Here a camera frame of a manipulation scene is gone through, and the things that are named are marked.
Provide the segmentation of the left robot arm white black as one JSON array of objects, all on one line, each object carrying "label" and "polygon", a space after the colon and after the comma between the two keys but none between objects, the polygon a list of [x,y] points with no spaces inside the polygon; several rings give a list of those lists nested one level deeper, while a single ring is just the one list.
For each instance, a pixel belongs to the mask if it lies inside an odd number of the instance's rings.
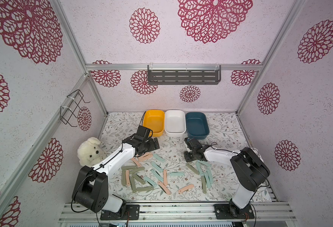
[{"label": "left robot arm white black", "polygon": [[158,140],[152,136],[153,130],[140,125],[137,132],[123,139],[121,145],[106,159],[90,167],[82,167],[75,183],[72,202],[94,213],[108,211],[122,218],[126,214],[126,201],[108,191],[108,180],[132,158],[159,149]]}]

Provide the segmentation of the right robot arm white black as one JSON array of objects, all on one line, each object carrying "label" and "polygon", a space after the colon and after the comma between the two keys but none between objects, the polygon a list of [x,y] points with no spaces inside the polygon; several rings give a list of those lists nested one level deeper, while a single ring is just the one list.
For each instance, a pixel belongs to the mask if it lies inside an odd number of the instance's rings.
[{"label": "right robot arm white black", "polygon": [[269,168],[259,157],[258,150],[245,147],[239,151],[213,148],[203,145],[197,139],[185,138],[188,150],[184,153],[186,162],[206,161],[232,164],[239,181],[239,187],[229,201],[227,213],[236,218],[243,209],[249,208],[250,200],[264,182],[268,182]]}]

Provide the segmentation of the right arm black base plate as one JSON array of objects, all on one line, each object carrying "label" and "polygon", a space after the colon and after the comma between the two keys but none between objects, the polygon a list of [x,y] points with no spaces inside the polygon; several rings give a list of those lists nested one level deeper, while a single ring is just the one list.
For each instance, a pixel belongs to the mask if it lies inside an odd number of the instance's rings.
[{"label": "right arm black base plate", "polygon": [[245,208],[240,209],[236,205],[227,203],[214,204],[215,215],[217,219],[254,219],[255,214],[252,206],[248,204]]}]

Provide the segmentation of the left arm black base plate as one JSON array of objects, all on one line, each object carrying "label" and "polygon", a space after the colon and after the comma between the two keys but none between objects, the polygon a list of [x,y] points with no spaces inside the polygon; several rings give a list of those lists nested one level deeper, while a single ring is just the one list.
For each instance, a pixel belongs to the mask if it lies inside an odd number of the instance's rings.
[{"label": "left arm black base plate", "polygon": [[118,212],[103,210],[100,220],[119,221],[119,220],[138,220],[140,214],[140,205],[126,204],[122,205]]}]

